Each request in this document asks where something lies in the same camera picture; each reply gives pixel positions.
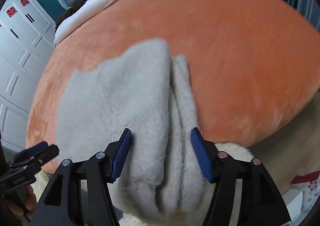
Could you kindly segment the person's left hand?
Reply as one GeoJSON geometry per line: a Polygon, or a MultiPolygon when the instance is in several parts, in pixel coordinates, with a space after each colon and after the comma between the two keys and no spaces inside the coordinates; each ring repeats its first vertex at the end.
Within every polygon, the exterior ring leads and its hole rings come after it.
{"type": "Polygon", "coordinates": [[[31,219],[37,204],[33,188],[28,185],[21,190],[20,195],[15,193],[5,196],[5,200],[10,210],[17,216],[24,216],[31,219]]]}

